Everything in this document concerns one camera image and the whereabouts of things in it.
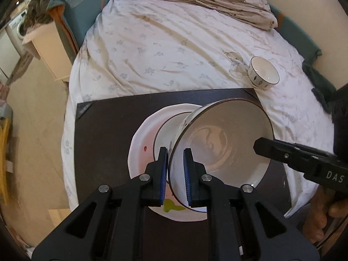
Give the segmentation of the person right hand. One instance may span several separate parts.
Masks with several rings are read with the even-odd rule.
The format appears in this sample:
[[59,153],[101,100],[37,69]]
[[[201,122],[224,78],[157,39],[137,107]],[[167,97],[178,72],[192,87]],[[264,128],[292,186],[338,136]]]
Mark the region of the person right hand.
[[347,200],[330,202],[325,188],[318,186],[310,201],[310,211],[303,226],[303,234],[311,243],[320,242],[324,238],[323,229],[327,225],[327,216],[343,218],[347,215]]

